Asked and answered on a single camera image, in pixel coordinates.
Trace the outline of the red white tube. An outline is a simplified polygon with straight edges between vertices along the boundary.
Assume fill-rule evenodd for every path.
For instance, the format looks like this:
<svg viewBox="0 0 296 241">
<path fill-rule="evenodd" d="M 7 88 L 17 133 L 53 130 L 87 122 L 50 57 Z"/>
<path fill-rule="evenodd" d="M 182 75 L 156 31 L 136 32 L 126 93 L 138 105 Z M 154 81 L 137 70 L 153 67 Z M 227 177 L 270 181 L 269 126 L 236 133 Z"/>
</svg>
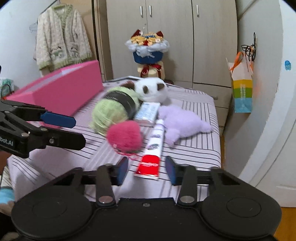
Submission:
<svg viewBox="0 0 296 241">
<path fill-rule="evenodd" d="M 159 179 L 159 166 L 164 143 L 164 120 L 157 120 L 149 137 L 144 155 L 135 172 L 135 176 L 146 179 Z"/>
</svg>

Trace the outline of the pink fluffy pompom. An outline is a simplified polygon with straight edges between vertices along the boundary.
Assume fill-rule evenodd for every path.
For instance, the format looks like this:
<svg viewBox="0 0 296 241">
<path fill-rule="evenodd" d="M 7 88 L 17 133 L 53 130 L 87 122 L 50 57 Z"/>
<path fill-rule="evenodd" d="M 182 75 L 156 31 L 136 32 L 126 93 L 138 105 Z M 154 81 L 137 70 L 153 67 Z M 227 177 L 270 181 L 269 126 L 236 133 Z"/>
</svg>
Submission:
<svg viewBox="0 0 296 241">
<path fill-rule="evenodd" d="M 140 126 L 133 120 L 112 125 L 107 130 L 106 139 L 119 153 L 135 153 L 140 150 L 143 142 Z"/>
</svg>

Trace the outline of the striped white bedsheet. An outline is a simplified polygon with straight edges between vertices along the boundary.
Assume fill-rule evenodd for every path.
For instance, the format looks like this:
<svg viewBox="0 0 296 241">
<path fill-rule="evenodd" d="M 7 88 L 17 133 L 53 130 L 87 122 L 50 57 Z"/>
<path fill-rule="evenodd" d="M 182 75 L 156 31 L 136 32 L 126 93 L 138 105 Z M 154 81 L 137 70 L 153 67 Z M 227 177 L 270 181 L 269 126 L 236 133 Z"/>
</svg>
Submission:
<svg viewBox="0 0 296 241">
<path fill-rule="evenodd" d="M 91 129 L 91 113 L 95 104 L 105 92 L 125 83 L 125 77 L 103 83 L 103 90 L 75 112 L 76 126 L 74 131 L 82 133 L 86 139 L 85 147 L 80 151 L 47 147 L 34 150 L 29 158 L 11 156 L 8 159 L 11 184 L 15 198 L 20 199 L 50 180 L 81 167 L 86 171 L 96 170 L 103 164 L 114 164 L 119 155 L 104 136 Z M 177 163 L 195 166 L 198 170 L 208 171 L 220 167 L 221 150 L 218 121 L 213 98 L 204 92 L 170 85 L 168 87 L 170 104 L 196 113 L 202 120 L 210 123 L 214 130 L 211 133 L 199 133 L 179 140 L 174 147 L 164 144 L 162 157 L 171 156 Z M 114 187 L 116 198 L 176 198 L 179 188 L 169 182 L 165 164 L 159 167 L 159 179 L 151 180 L 135 177 L 140 158 L 129 162 L 129 171 L 122 186 Z"/>
</svg>

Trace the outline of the pink storage box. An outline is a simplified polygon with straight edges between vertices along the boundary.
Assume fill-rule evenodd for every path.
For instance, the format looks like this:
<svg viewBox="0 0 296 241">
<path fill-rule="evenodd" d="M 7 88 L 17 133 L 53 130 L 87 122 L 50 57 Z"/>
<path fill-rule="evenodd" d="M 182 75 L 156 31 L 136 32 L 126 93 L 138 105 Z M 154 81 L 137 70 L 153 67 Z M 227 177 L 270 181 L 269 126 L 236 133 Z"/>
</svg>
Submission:
<svg viewBox="0 0 296 241">
<path fill-rule="evenodd" d="M 103 90 L 97 60 L 63 67 L 41 77 L 7 97 L 72 116 Z"/>
</svg>

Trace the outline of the purple plush toy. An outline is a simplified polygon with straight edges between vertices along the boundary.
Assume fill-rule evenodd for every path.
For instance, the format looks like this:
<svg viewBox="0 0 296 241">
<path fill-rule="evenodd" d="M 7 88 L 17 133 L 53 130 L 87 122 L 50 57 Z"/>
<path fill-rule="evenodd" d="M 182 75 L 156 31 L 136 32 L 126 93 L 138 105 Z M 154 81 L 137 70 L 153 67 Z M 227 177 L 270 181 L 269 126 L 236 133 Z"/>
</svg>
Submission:
<svg viewBox="0 0 296 241">
<path fill-rule="evenodd" d="M 164 121 L 165 142 L 173 147 L 181 138 L 191 137 L 198 133 L 212 132 L 212 126 L 201 120 L 192 111 L 183 110 L 176 105 L 162 105 L 158 110 L 158 117 Z"/>
</svg>

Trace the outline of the green yarn skein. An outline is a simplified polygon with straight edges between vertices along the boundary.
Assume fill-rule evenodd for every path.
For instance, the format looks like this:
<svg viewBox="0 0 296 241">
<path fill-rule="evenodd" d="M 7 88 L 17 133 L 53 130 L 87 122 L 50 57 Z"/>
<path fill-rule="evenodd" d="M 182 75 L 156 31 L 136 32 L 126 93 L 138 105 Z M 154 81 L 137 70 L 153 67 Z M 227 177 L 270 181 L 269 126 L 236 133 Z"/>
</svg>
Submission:
<svg viewBox="0 0 296 241">
<path fill-rule="evenodd" d="M 95 105 L 90 126 L 105 136 L 112 125 L 132 120 L 139 107 L 139 94 L 133 89 L 124 86 L 111 88 Z"/>
</svg>

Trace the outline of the white blue tissue pack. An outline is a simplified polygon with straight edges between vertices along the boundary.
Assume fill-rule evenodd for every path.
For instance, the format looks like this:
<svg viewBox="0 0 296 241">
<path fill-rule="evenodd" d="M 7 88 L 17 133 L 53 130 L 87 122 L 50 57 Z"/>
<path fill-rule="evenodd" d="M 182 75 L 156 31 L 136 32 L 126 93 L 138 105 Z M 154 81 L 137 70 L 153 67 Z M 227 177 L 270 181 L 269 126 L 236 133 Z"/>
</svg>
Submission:
<svg viewBox="0 0 296 241">
<path fill-rule="evenodd" d="M 160 106 L 161 104 L 159 102 L 143 102 L 133 120 L 147 125 L 154 124 Z"/>
</svg>

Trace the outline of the cream knitted cardigan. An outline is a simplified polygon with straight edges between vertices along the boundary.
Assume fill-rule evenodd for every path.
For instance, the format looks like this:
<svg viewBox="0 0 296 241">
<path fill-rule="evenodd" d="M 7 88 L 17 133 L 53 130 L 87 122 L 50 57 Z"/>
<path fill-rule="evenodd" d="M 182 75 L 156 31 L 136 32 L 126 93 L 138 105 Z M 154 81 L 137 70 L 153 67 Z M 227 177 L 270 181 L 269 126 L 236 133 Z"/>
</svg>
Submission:
<svg viewBox="0 0 296 241">
<path fill-rule="evenodd" d="M 92 58 L 82 17 L 71 4 L 60 4 L 38 17 L 36 62 L 50 71 L 79 64 Z"/>
</svg>

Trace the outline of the white door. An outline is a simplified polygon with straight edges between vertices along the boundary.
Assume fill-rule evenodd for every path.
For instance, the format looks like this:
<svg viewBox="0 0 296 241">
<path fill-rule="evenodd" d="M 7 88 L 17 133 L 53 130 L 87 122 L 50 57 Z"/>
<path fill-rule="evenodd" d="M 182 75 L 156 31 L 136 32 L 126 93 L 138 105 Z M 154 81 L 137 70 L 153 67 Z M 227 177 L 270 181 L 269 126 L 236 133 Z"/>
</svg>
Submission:
<svg viewBox="0 0 296 241">
<path fill-rule="evenodd" d="M 282 207 L 295 207 L 295 10 L 280 1 L 283 49 L 280 79 L 259 141 L 239 177 L 273 197 Z M 285 70 L 285 61 L 292 65 Z"/>
</svg>

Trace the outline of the white brown plush toy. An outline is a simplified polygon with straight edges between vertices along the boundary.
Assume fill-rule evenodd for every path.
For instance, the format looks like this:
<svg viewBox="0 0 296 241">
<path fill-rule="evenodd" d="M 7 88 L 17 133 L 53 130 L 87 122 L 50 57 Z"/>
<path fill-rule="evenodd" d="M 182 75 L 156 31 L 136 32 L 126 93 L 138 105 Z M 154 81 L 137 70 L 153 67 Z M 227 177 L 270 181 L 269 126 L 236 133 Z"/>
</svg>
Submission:
<svg viewBox="0 0 296 241">
<path fill-rule="evenodd" d="M 121 86 L 134 90 L 141 102 L 158 102 L 162 104 L 168 98 L 168 87 L 158 77 L 141 78 L 136 82 L 128 81 Z"/>
</svg>

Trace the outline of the colourful paper gift bag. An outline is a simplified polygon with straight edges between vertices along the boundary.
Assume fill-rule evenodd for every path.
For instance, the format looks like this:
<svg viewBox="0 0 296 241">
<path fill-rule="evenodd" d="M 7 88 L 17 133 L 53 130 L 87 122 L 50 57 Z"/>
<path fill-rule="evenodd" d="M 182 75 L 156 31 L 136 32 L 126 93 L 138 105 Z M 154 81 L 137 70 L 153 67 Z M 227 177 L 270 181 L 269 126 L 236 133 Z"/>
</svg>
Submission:
<svg viewBox="0 0 296 241">
<path fill-rule="evenodd" d="M 252 112 L 253 71 L 244 52 L 238 52 L 234 62 L 227 60 L 231 77 L 234 113 Z"/>
</svg>

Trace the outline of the coin flower bouquet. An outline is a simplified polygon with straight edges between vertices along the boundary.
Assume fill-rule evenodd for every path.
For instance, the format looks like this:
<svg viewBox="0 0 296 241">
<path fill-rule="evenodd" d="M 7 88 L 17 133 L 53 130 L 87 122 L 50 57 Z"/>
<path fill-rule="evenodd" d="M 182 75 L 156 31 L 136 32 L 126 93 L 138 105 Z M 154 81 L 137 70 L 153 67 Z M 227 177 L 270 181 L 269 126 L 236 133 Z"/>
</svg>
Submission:
<svg viewBox="0 0 296 241">
<path fill-rule="evenodd" d="M 133 54 L 137 71 L 141 78 L 158 77 L 165 79 L 165 68 L 162 61 L 164 53 L 168 52 L 170 44 L 164 39 L 161 31 L 143 33 L 136 30 L 125 43 Z"/>
</svg>

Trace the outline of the beige wardrobe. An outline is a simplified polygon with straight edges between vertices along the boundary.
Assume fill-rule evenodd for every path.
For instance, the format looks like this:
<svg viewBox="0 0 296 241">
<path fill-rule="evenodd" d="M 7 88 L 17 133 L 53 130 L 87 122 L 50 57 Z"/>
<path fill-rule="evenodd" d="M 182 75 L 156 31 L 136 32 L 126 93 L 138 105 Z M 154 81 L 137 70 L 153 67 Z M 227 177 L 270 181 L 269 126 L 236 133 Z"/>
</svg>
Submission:
<svg viewBox="0 0 296 241">
<path fill-rule="evenodd" d="M 163 63 L 166 79 L 214 98 L 223 128 L 231 100 L 227 61 L 236 55 L 234 1 L 96 1 L 104 78 L 137 75 L 125 42 L 136 30 L 161 31 L 170 43 Z"/>
</svg>

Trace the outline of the blue wall sticker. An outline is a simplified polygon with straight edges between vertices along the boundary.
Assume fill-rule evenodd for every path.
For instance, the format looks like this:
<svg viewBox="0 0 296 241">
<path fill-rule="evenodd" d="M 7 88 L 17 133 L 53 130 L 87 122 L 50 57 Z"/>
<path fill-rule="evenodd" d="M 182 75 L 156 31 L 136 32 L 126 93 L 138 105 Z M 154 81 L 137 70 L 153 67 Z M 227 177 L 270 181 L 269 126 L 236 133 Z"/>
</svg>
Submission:
<svg viewBox="0 0 296 241">
<path fill-rule="evenodd" d="M 285 61 L 285 70 L 291 71 L 291 69 L 292 69 L 291 62 L 289 60 L 286 60 Z"/>
</svg>

